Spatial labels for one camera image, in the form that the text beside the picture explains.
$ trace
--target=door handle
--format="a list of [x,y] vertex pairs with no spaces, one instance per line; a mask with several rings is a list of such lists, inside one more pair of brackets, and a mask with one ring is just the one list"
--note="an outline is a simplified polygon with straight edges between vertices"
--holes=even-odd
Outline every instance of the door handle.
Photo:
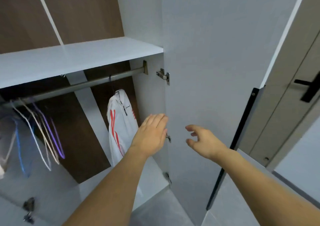
[[304,95],[300,99],[301,101],[309,103],[320,89],[320,71],[312,82],[296,79],[294,83],[309,86],[306,93],[304,93]]

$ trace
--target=right hand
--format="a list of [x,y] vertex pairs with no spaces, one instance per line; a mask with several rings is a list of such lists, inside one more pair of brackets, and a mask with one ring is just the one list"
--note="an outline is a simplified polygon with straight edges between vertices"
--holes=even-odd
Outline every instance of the right hand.
[[226,145],[214,136],[210,130],[197,125],[188,125],[186,126],[186,130],[193,132],[191,133],[191,136],[198,137],[197,142],[188,138],[186,143],[202,157],[216,162],[219,155],[228,150]]

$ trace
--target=left hand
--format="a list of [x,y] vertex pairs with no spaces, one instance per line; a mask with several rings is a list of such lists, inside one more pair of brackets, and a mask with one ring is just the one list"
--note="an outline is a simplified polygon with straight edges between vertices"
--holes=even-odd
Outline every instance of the left hand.
[[154,155],[164,144],[167,122],[168,117],[165,114],[149,115],[134,135],[130,148],[138,149],[146,159]]

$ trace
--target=door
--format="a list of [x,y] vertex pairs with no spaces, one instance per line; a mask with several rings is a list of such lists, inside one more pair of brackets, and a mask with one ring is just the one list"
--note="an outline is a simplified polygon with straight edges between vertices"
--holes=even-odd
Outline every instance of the door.
[[169,176],[195,225],[202,223],[221,168],[186,145],[184,127],[199,124],[231,145],[295,1],[162,0]]
[[267,166],[320,95],[318,35],[259,136],[250,156]]
[[[6,226],[28,226],[31,225],[23,221],[23,217],[27,212],[21,207],[18,207],[9,201],[0,197],[0,224]],[[51,226],[51,224],[44,220],[32,216],[34,219],[34,226]]]

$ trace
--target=white jacket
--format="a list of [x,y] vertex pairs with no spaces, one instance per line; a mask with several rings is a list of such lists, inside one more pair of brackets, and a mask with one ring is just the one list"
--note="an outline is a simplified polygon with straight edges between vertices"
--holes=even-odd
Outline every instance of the white jacket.
[[137,119],[124,90],[115,92],[109,100],[107,117],[109,122],[109,144],[112,167],[116,166],[128,151],[138,130]]

